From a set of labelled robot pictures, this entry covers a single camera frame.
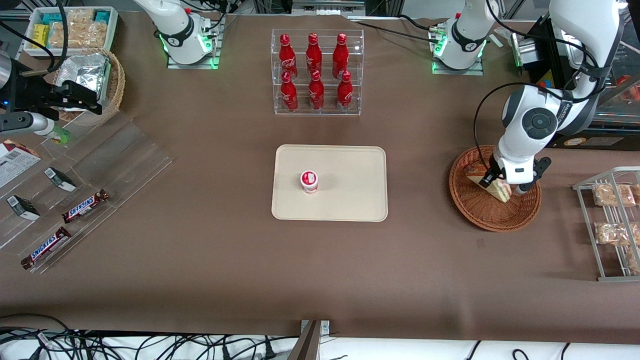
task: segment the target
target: white robotic arm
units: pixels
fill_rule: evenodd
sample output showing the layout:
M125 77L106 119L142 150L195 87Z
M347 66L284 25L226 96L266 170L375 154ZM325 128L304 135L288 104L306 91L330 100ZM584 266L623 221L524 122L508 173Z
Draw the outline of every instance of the white robotic arm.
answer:
M503 177L509 184L524 184L520 191L527 191L544 170L536 169L534 157L556 132L572 135L593 119L599 95L591 94L603 86L622 35L616 0L552 0L549 15L580 40L597 63L583 62L575 90L549 90L557 97L533 86L511 94L502 112L506 131L482 182L486 186Z
M495 0L489 3L498 13ZM444 28L444 35L433 54L452 69L468 69L482 54L494 22L486 0L467 0L459 16L438 26Z
M188 13L179 0L133 0L149 14L173 60L192 64L213 50L211 20Z

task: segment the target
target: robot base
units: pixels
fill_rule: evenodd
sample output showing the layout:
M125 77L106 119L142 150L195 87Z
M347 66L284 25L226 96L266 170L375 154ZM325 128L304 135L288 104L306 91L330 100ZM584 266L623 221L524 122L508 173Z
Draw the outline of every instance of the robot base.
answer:
M444 24L438 24L436 26L431 26L429 30L429 38L434 38L436 40L442 39L442 28ZM431 49L431 54L435 51L436 44L429 44L429 48ZM480 57L476 62L471 65L468 69L458 70L452 69L442 62L442 60L435 55L431 57L431 73L436 75L473 75L473 76L482 76L484 75L484 68L482 64L482 57Z
M226 17L222 18L222 21L215 28L211 30L213 35L218 36L211 39L211 46L213 50L206 54L200 61L197 61L192 64L181 64L177 63L175 60L171 58L171 56L167 56L166 68L167 69L196 69L196 70L216 70L218 68L218 64L220 62L220 51L222 50L222 37L224 34L220 34L221 31L225 28Z

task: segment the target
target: red and white cup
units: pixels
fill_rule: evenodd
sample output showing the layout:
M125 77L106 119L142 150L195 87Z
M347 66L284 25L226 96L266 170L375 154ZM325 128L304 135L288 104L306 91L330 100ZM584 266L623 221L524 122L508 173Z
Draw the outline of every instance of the red and white cup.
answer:
M318 175L307 170L300 175L300 184L302 184L302 190L305 193L314 193L318 190Z

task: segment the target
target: snickers bar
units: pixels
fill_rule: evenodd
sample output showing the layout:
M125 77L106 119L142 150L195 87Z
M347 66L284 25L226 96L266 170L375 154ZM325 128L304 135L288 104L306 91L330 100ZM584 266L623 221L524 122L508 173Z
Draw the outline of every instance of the snickers bar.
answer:
M71 234L64 228L60 227L55 234L51 235L51 237L44 242L44 244L40 245L31 255L22 259L20 265L22 265L25 269L30 269L33 265L41 259L47 252L54 250L57 248L64 240L67 240L71 237Z
M82 201L78 206L62 214L62 218L65 220L65 224L68 224L71 221L88 213L89 211L91 211L91 209L95 208L96 206L98 206L98 204L108 198L109 194L107 194L104 189L101 189L99 192L91 195L89 199Z

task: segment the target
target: white box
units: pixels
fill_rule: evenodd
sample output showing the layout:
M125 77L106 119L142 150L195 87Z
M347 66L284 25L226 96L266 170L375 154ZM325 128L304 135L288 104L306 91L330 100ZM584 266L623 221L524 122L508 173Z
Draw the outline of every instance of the white box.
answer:
M110 51L113 45L113 38L116 33L116 24L118 23L118 12L111 6L66 6L65 12L71 9L93 9L94 11L109 11L109 24L107 25L107 38L104 41L103 49ZM45 13L60 13L60 9L54 8L35 8L29 18L29 27L25 36L33 38L33 26L42 23L42 15ZM61 56L62 49L49 49L54 56ZM84 48L67 49L67 56L79 55ZM24 52L35 58L46 58L49 55L39 47L29 42L24 42Z
M19 143L0 143L0 188L40 161L36 153Z

